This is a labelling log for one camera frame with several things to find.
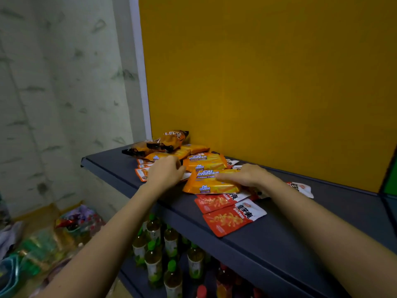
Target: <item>green bottle cap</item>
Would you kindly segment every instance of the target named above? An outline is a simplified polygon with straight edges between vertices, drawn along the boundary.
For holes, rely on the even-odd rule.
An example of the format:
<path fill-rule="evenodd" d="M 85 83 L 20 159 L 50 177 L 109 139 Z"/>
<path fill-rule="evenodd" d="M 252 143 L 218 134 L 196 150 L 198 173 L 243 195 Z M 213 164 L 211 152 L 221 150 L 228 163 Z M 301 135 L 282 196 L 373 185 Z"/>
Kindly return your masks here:
<path fill-rule="evenodd" d="M 155 242 L 154 240 L 151 240 L 151 241 L 148 243 L 148 249 L 149 249 L 150 251 L 153 251 L 155 247 L 156 247 L 156 242 Z"/>
<path fill-rule="evenodd" d="M 175 260 L 170 260 L 170 262 L 168 263 L 168 270 L 170 272 L 175 272 L 175 270 L 176 270 L 176 261 Z"/>

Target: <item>yellow wall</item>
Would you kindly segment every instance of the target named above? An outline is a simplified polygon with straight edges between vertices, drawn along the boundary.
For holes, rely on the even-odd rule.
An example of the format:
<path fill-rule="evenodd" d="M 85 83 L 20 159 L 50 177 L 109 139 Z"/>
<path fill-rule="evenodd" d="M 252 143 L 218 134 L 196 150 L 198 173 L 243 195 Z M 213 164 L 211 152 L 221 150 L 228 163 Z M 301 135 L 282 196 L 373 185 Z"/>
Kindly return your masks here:
<path fill-rule="evenodd" d="M 378 191 L 397 144 L 397 0 L 140 0 L 152 133 Z"/>

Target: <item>left hand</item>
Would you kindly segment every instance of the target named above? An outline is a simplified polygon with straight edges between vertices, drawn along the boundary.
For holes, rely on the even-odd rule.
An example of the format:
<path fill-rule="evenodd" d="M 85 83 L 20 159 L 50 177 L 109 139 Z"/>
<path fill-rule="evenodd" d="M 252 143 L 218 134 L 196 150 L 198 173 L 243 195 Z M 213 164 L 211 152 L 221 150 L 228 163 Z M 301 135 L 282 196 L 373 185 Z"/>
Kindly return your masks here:
<path fill-rule="evenodd" d="M 181 180 L 185 170 L 176 156 L 160 158 L 150 167 L 146 184 L 166 191 Z"/>

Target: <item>right hand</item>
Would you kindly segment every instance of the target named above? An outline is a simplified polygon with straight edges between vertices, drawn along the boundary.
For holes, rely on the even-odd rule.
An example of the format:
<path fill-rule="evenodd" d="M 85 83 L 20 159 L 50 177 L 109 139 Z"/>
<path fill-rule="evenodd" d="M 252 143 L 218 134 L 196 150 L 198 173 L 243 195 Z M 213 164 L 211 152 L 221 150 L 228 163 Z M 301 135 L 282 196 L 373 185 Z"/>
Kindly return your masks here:
<path fill-rule="evenodd" d="M 260 185 L 260 181 L 264 175 L 270 174 L 264 168 L 258 165 L 244 164 L 239 172 L 234 174 L 216 174 L 216 179 L 219 181 L 232 181 L 243 186 L 256 187 Z"/>

